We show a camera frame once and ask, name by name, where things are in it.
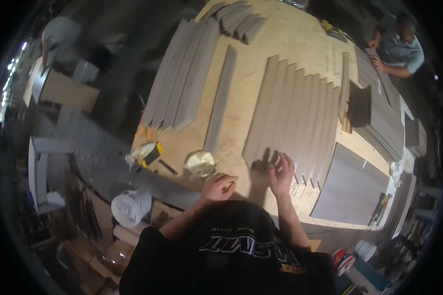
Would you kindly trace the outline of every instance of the gray wood strip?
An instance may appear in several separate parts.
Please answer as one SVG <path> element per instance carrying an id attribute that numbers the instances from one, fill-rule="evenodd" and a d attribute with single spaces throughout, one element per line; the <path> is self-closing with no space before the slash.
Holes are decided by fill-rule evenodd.
<path id="1" fill-rule="evenodd" d="M 334 99 L 333 99 L 333 82 L 330 82 L 326 85 L 326 108 L 325 108 L 325 121 L 323 124 L 322 138 L 320 140 L 320 146 L 318 148 L 318 158 L 313 166 L 313 173 L 310 177 L 310 181 L 312 186 L 315 187 L 318 182 L 318 176 L 323 166 L 323 162 L 327 157 L 328 150 L 328 138 L 331 136 L 332 121 L 336 120 L 336 112 L 333 109 Z"/>
<path id="2" fill-rule="evenodd" d="M 251 42 L 253 42 L 257 33 L 264 26 L 266 21 L 267 21 L 267 18 L 265 18 L 265 17 L 259 17 L 258 19 L 256 19 L 256 21 L 253 23 L 253 25 L 251 27 L 249 27 L 249 29 L 245 32 L 245 34 L 243 36 L 243 42 L 248 45 L 251 44 Z"/>
<path id="3" fill-rule="evenodd" d="M 266 71 L 264 72 L 263 82 L 259 92 L 259 98 L 254 110 L 251 126 L 249 127 L 248 137 L 243 148 L 243 158 L 246 164 L 251 168 L 251 165 L 256 160 L 259 141 L 266 126 L 266 114 L 269 111 L 271 103 L 272 91 L 277 78 L 277 71 L 279 67 L 279 56 L 271 56 L 267 59 Z"/>
<path id="4" fill-rule="evenodd" d="M 308 152 L 310 150 L 310 143 L 313 138 L 313 131 L 316 125 L 317 110 L 318 110 L 318 95 L 320 90 L 320 75 L 316 74 L 312 77 L 312 89 L 310 92 L 310 102 L 305 117 L 305 133 L 302 137 L 302 142 L 299 145 L 299 151 L 297 153 L 297 170 L 295 176 L 297 180 L 301 178 L 308 163 Z"/>
<path id="5" fill-rule="evenodd" d="M 229 45 L 225 63 L 221 70 L 220 82 L 218 83 L 215 103 L 213 104 L 212 115 L 205 138 L 204 150 L 212 154 L 215 154 L 218 145 L 218 138 L 220 136 L 226 103 L 228 101 L 228 93 L 230 92 L 231 80 L 233 78 L 233 72 L 235 71 L 236 55 L 236 50 Z"/>
<path id="6" fill-rule="evenodd" d="M 368 225 L 389 177 L 341 144 L 335 147 L 323 190 L 310 216 Z"/>
<path id="7" fill-rule="evenodd" d="M 174 125 L 189 120 L 191 123 L 197 118 L 198 107 L 204 90 L 207 74 L 212 63 L 213 55 L 218 44 L 220 27 L 213 18 L 207 20 L 207 27 L 195 52 L 192 65 L 187 74 L 186 83 L 180 98 Z"/>
<path id="8" fill-rule="evenodd" d="M 172 57 L 176 53 L 177 47 L 182 40 L 182 37 L 184 36 L 187 26 L 188 22 L 185 19 L 180 21 L 179 26 L 172 36 L 171 42 L 169 42 L 169 46 L 167 47 L 167 50 L 162 57 L 158 72 L 156 73 L 156 77 L 154 78 L 153 86 L 151 87 L 151 91 L 149 92 L 148 103 L 146 105 L 146 108 L 144 109 L 144 113 L 142 114 L 142 126 L 147 126 L 153 120 L 154 110 L 156 109 L 158 103 L 159 93 L 161 91 L 162 84 L 164 83 L 164 79 L 169 69 L 169 65 L 171 64 Z"/>
<path id="9" fill-rule="evenodd" d="M 286 59 L 279 62 L 276 82 L 274 83 L 274 88 L 272 90 L 271 102 L 269 104 L 268 112 L 265 116 L 266 125 L 261 140 L 259 141 L 259 148 L 257 151 L 256 159 L 262 159 L 266 149 L 271 148 L 270 145 L 274 136 L 277 122 L 277 113 L 279 110 L 279 98 L 282 97 L 288 62 L 289 61 Z"/>
<path id="10" fill-rule="evenodd" d="M 344 112 L 346 102 L 349 97 L 349 52 L 343 52 L 343 71 L 341 78 L 340 104 L 338 108 L 338 116 L 340 121 L 344 123 Z"/>
<path id="11" fill-rule="evenodd" d="M 366 48 L 365 51 L 367 54 L 369 54 L 371 56 L 375 56 L 375 57 L 379 58 L 379 60 L 381 59 L 378 56 L 378 53 L 376 52 L 376 50 L 371 49 L 371 48 Z M 383 71 L 377 71 L 377 73 L 379 75 L 379 79 L 381 79 L 382 86 L 384 86 L 385 95 L 387 97 L 387 100 L 389 101 L 389 105 L 393 108 L 396 106 L 396 104 L 399 100 L 398 92 L 397 92 L 397 90 L 395 90 L 395 87 L 392 84 L 389 74 L 384 73 Z"/>
<path id="12" fill-rule="evenodd" d="M 236 28 L 243 22 L 243 20 L 245 20 L 251 13 L 253 13 L 253 8 L 250 5 L 246 7 L 246 9 L 238 13 L 226 23 L 225 31 L 229 36 L 234 36 Z"/>
<path id="13" fill-rule="evenodd" d="M 174 54 L 174 57 L 172 58 L 171 65 L 169 66 L 166 78 L 164 79 L 164 84 L 159 94 L 158 105 L 156 107 L 156 110 L 154 111 L 153 121 L 151 123 L 151 126 L 153 128 L 159 127 L 161 122 L 164 120 L 164 116 L 166 115 L 167 103 L 171 96 L 172 87 L 174 86 L 177 72 L 179 71 L 180 65 L 192 41 L 192 36 L 195 34 L 201 34 L 201 32 L 203 32 L 204 30 L 205 24 L 196 24 L 193 21 L 191 21 L 187 26 L 186 33 L 184 34 L 182 41 L 177 47 L 176 54 Z"/>
<path id="14" fill-rule="evenodd" d="M 243 38 L 245 32 L 251 27 L 259 17 L 259 13 L 248 15 L 235 30 L 235 37 L 239 40 Z"/>
<path id="15" fill-rule="evenodd" d="M 220 10 L 225 5 L 225 2 L 219 2 L 213 4 L 213 6 L 208 9 L 207 13 L 201 19 L 207 19 L 214 15 L 218 10 Z"/>
<path id="16" fill-rule="evenodd" d="M 297 117 L 297 123 L 296 123 L 296 135 L 292 150 L 292 161 L 295 165 L 295 172 L 297 173 L 299 171 L 299 157 L 301 156 L 301 146 L 304 141 L 304 134 L 307 130 L 307 115 L 308 115 L 308 109 L 311 102 L 311 91 L 312 91 L 312 75 L 309 74 L 304 77 L 304 83 L 302 87 L 302 92 L 300 95 L 300 108 L 298 108 L 298 117 Z"/>
<path id="17" fill-rule="evenodd" d="M 182 90 L 187 79 L 187 74 L 189 73 L 190 65 L 192 64 L 192 60 L 194 59 L 195 51 L 197 50 L 198 44 L 200 43 L 200 39 L 202 38 L 204 29 L 205 25 L 197 25 L 197 29 L 190 39 L 189 47 L 187 48 L 182 63 L 180 64 L 179 70 L 177 71 L 177 76 L 174 81 L 174 85 L 172 86 L 169 102 L 167 103 L 164 121 L 162 122 L 163 130 L 167 130 L 174 124 L 174 119 L 179 107 Z"/>
<path id="18" fill-rule="evenodd" d="M 284 137 L 284 144 L 282 151 L 289 156 L 294 155 L 295 136 L 298 129 L 299 112 L 302 109 L 302 91 L 304 87 L 304 69 L 295 72 L 295 83 L 292 94 L 292 104 L 290 106 L 289 114 L 287 115 L 288 123 Z"/>
<path id="19" fill-rule="evenodd" d="M 222 19 L 225 15 L 230 13 L 231 11 L 237 9 L 238 7 L 244 5 L 247 1 L 236 1 L 231 4 L 228 4 L 227 6 L 223 7 L 222 9 L 218 10 L 217 13 L 215 13 L 215 18 L 217 20 Z"/>
<path id="20" fill-rule="evenodd" d="M 336 116 L 338 114 L 338 102 L 340 100 L 340 87 L 338 87 L 338 86 L 333 88 L 333 99 L 334 99 L 334 101 L 333 101 L 334 116 L 332 117 L 330 132 L 329 132 L 329 136 L 327 139 L 328 140 L 327 146 L 326 146 L 327 153 L 323 159 L 322 168 L 320 169 L 320 174 L 318 176 L 318 181 L 317 181 L 320 190 L 322 190 L 325 185 L 326 176 L 328 175 L 328 167 L 330 167 L 330 162 L 331 162 L 332 156 L 333 156 L 333 149 L 335 146 L 336 125 L 338 124 L 338 120 L 337 120 Z"/>
<path id="21" fill-rule="evenodd" d="M 292 105 L 292 97 L 295 85 L 295 70 L 297 64 L 287 66 L 282 95 L 278 97 L 279 111 L 275 123 L 275 131 L 269 147 L 271 150 L 285 152 L 284 143 L 286 140 L 286 129 L 289 125 L 289 111 Z"/>
<path id="22" fill-rule="evenodd" d="M 326 109 L 326 78 L 320 80 L 319 94 L 318 94 L 318 108 L 316 113 L 316 122 L 313 130 L 313 137 L 311 138 L 310 149 L 307 153 L 307 165 L 305 166 L 305 172 L 303 179 L 305 184 L 308 184 L 308 180 L 312 176 L 312 171 L 315 164 L 319 162 L 319 153 L 321 138 L 324 136 L 324 124 L 326 121 L 325 112 Z"/>

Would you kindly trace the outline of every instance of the workshop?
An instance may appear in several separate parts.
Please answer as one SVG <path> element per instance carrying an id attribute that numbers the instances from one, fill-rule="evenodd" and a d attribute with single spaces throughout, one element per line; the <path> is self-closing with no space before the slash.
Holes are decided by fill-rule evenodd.
<path id="1" fill-rule="evenodd" d="M 0 212 L 46 292 L 382 295 L 412 272 L 443 83 L 402 1 L 36 5 L 1 69 Z"/>

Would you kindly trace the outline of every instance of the light blue shirt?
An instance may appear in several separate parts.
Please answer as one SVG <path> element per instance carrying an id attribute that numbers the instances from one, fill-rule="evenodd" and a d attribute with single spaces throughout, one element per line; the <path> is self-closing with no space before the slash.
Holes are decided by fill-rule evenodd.
<path id="1" fill-rule="evenodd" d="M 384 17 L 380 25 L 386 29 L 378 48 L 382 62 L 393 67 L 408 68 L 414 74 L 425 61 L 419 39 L 414 36 L 411 43 L 402 40 L 396 33 L 396 19 L 393 15 Z"/>

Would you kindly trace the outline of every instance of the white bucket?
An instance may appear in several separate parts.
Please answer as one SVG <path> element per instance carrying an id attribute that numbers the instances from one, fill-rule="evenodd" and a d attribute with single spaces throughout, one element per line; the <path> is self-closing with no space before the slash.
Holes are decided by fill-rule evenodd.
<path id="1" fill-rule="evenodd" d="M 111 202 L 111 212 L 121 226 L 133 228 L 151 209 L 151 196 L 147 192 L 126 190 Z"/>
<path id="2" fill-rule="evenodd" d="M 378 247 L 365 240 L 360 240 L 354 247 L 354 251 L 362 261 L 367 262 L 376 253 Z"/>

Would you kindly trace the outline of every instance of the hand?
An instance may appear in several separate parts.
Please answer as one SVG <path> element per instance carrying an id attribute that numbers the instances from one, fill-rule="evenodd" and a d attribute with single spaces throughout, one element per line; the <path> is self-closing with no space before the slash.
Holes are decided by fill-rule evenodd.
<path id="1" fill-rule="evenodd" d="M 226 201 L 235 192 L 237 180 L 238 177 L 229 176 L 224 173 L 213 175 L 205 182 L 200 200 L 208 203 Z"/>
<path id="2" fill-rule="evenodd" d="M 384 72 L 384 64 L 381 62 L 381 60 L 377 56 L 371 56 L 370 59 L 371 59 L 371 63 L 372 63 L 373 68 Z"/>
<path id="3" fill-rule="evenodd" d="M 294 177 L 295 167 L 288 155 L 279 153 L 279 156 L 281 158 L 280 171 L 276 171 L 272 164 L 269 165 L 269 185 L 276 198 L 287 198 L 289 197 L 290 184 Z"/>
<path id="4" fill-rule="evenodd" d="M 378 49 L 379 47 L 379 42 L 377 42 L 376 40 L 372 40 L 368 43 L 369 47 L 371 47 L 372 49 Z"/>

